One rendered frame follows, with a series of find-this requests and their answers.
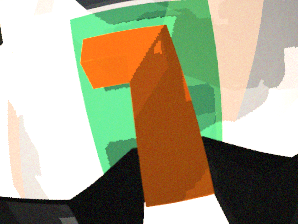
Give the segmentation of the orange l-shaped part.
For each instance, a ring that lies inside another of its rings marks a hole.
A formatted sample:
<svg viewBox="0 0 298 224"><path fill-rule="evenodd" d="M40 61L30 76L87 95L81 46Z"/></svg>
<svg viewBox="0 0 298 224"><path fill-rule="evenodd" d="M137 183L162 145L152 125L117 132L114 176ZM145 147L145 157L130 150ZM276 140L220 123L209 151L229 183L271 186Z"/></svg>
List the orange l-shaped part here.
<svg viewBox="0 0 298 224"><path fill-rule="evenodd" d="M214 194L196 111L166 24L88 37L80 64L93 88L130 83L146 208Z"/></svg>

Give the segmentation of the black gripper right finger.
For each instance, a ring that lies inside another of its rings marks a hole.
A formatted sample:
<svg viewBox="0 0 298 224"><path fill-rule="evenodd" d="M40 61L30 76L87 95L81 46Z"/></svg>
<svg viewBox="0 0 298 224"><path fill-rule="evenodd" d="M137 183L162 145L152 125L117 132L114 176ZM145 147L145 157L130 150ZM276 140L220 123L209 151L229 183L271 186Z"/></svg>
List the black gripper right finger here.
<svg viewBox="0 0 298 224"><path fill-rule="evenodd" d="M271 155L202 136L214 196L229 224L297 224L298 155Z"/></svg>

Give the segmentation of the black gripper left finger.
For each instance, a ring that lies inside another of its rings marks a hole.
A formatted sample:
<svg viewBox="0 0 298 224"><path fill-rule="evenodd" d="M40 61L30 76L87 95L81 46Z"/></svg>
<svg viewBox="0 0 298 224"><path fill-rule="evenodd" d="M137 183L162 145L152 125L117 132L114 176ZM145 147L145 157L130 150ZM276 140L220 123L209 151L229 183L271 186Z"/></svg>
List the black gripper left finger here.
<svg viewBox="0 0 298 224"><path fill-rule="evenodd" d="M0 224L144 224L138 148L69 200L0 197Z"/></svg>

